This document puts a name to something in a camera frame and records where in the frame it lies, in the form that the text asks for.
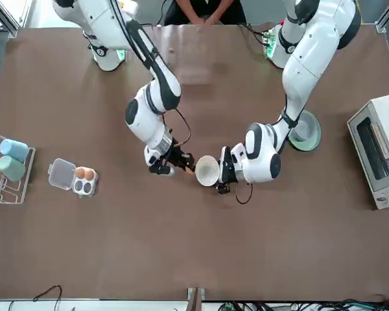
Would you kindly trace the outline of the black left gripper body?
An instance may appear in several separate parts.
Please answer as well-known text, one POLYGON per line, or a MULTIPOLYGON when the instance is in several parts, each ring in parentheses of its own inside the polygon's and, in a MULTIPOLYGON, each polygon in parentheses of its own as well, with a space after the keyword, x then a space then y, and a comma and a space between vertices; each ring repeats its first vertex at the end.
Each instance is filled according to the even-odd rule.
POLYGON ((230 147, 224 146, 221 150, 220 156, 220 182, 228 183, 230 182, 231 174, 231 153, 230 147))

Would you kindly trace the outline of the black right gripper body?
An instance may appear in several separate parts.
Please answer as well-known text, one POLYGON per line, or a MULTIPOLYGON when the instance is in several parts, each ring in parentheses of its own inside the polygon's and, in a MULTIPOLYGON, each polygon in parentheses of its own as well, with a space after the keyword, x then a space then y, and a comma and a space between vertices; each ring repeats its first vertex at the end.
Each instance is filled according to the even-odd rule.
POLYGON ((172 165, 184 169, 187 164, 185 153, 182 151, 180 146, 171 146, 169 151, 163 156, 164 165, 172 165))

